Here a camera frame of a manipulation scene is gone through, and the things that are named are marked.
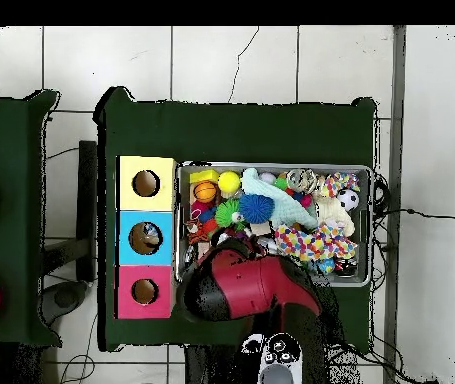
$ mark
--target dark green tabletop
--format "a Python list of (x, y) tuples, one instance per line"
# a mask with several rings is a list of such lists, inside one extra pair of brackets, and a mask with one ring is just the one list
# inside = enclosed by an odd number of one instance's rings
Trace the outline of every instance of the dark green tabletop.
[(0, 98), (0, 342), (49, 346), (58, 336), (40, 320), (44, 118), (58, 93)]
[[(106, 224), (106, 250), (114, 258), (115, 157), (161, 156), (177, 162), (232, 161), (366, 165), (373, 162), (375, 104), (292, 104), (261, 106), (177, 102), (134, 102), (122, 87), (108, 90), (94, 113), (103, 156), (106, 208), (99, 205), (99, 231)], [(168, 320), (113, 318), (113, 259), (99, 264), (99, 335), (108, 349), (126, 344), (235, 344), (243, 320), (190, 323), (178, 309)], [(366, 353), (369, 348), (369, 286), (336, 288), (346, 341)]]

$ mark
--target soccer ball toy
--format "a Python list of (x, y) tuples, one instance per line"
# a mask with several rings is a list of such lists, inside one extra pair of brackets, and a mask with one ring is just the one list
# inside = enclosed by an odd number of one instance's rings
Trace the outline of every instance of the soccer ball toy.
[(337, 199), (341, 202), (341, 206), (346, 212), (355, 209), (359, 205), (359, 196), (353, 190), (340, 190)]

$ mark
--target blue box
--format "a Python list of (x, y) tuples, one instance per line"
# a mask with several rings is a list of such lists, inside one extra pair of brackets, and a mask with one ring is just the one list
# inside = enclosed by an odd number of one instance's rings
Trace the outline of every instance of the blue box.
[[(131, 212), (120, 211), (120, 233), (117, 243), (119, 246), (119, 265), (160, 265), (172, 264), (172, 212)], [(156, 225), (163, 242), (156, 252), (150, 255), (136, 253), (129, 244), (129, 233), (133, 226), (140, 222), (150, 222)]]

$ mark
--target shape sorter box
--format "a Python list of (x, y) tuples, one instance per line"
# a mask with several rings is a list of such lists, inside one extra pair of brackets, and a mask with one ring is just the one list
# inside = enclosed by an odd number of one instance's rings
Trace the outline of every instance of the shape sorter box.
[[(172, 212), (174, 208), (175, 161), (172, 158), (119, 156), (118, 182), (120, 210)], [(134, 180), (138, 173), (149, 171), (156, 179), (156, 190), (143, 197), (136, 193)]]
[[(129, 234), (136, 224), (146, 222), (154, 224), (162, 237), (162, 242), (154, 253), (142, 255), (135, 252), (129, 244)], [(132, 212), (120, 211), (118, 234), (118, 265), (156, 265), (171, 266), (173, 262), (173, 222), (171, 212)]]
[[(150, 280), (156, 286), (152, 303), (140, 304), (133, 297), (137, 281)], [(117, 319), (170, 318), (175, 295), (170, 266), (120, 266), (117, 282)]]

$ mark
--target gray plastic bin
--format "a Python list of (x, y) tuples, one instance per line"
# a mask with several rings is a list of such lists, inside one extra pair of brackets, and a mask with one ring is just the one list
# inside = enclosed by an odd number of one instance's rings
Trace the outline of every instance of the gray plastic bin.
[[(184, 256), (188, 249), (188, 239), (184, 223), (190, 217), (190, 178), (193, 172), (204, 171), (208, 167), (218, 173), (234, 171), (240, 175), (247, 168), (256, 168), (259, 173), (271, 172), (280, 174), (294, 168), (312, 169), (315, 173), (326, 175), (334, 172), (347, 172), (357, 175), (360, 182), (359, 205), (350, 211), (355, 225), (355, 233), (350, 240), (357, 243), (356, 256), (358, 262), (357, 272), (354, 277), (339, 277), (335, 274), (327, 276), (328, 282), (333, 287), (362, 287), (371, 280), (372, 269), (372, 239), (373, 226), (370, 217), (373, 211), (373, 172), (370, 168), (360, 165), (315, 165), (315, 164), (277, 164), (277, 163), (240, 163), (240, 162), (212, 162), (208, 165), (190, 165), (185, 162), (177, 169), (178, 198), (180, 198), (179, 210), (176, 211), (176, 278), (181, 280), (184, 273)], [(311, 274), (313, 282), (325, 284), (325, 277)]]

